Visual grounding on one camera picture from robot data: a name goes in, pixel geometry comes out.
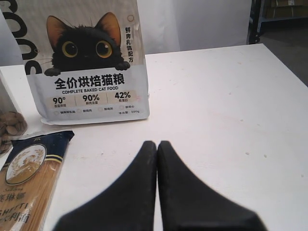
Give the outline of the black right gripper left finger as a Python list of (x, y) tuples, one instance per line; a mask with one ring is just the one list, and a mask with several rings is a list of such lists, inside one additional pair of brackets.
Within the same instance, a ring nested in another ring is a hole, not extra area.
[(145, 141), (122, 175), (84, 205), (63, 215), (59, 231), (151, 231), (156, 197), (156, 144)]

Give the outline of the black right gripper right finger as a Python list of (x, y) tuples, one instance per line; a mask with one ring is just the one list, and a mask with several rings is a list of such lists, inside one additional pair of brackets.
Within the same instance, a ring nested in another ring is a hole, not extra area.
[(165, 231), (265, 231), (257, 213), (202, 182), (169, 141), (157, 150), (158, 188)]

